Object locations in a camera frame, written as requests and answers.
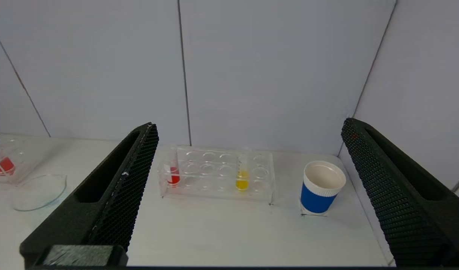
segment test tube with yellow liquid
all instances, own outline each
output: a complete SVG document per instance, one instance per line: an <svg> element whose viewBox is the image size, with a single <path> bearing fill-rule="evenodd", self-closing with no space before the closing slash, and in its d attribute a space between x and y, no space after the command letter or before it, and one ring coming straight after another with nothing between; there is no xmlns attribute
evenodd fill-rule
<svg viewBox="0 0 459 270"><path fill-rule="evenodd" d="M250 186L250 174L248 173L248 152L238 156L238 177L236 178L236 188L245 191Z"/></svg>

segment white tabletop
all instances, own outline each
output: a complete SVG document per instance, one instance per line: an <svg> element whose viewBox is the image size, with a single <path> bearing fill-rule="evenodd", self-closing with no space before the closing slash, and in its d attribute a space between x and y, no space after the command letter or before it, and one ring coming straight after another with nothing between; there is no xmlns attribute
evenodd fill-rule
<svg viewBox="0 0 459 270"><path fill-rule="evenodd" d="M72 189L118 144L114 141L38 138L55 144L29 177L67 174ZM337 157L273 152L274 205L159 194L159 146L130 242L128 265L153 266L385 266L351 181L326 217L301 216L298 193L304 166ZM23 269L19 244L32 231L27 215L12 210L9 185L0 184L0 269Z"/></svg>

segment blue paper cup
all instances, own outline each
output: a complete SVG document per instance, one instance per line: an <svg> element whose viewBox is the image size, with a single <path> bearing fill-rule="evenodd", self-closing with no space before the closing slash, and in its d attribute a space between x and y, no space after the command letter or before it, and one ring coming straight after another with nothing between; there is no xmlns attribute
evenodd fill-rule
<svg viewBox="0 0 459 270"><path fill-rule="evenodd" d="M307 214L322 215L346 183L346 176L335 164L313 161L304 168L301 206Z"/></svg>

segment glass petri dish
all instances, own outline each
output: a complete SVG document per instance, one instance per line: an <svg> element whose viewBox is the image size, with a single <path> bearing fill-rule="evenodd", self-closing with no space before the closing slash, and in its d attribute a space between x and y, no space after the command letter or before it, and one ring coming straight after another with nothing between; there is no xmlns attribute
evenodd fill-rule
<svg viewBox="0 0 459 270"><path fill-rule="evenodd" d="M66 179L66 175L44 174L28 180L13 193L13 209L30 212L51 205L68 188Z"/></svg>

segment red liquid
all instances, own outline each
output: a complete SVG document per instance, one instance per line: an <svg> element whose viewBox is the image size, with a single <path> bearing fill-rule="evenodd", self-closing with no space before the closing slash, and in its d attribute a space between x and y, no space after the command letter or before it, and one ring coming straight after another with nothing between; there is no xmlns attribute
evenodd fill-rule
<svg viewBox="0 0 459 270"><path fill-rule="evenodd" d="M179 174L179 170L176 167L171 167L171 174ZM171 181L168 181L170 185L176 185L179 183L179 175L172 175Z"/></svg>
<svg viewBox="0 0 459 270"><path fill-rule="evenodd" d="M0 176L5 176L6 174L12 176L15 169L13 162L8 157L4 157L0 161Z"/></svg>

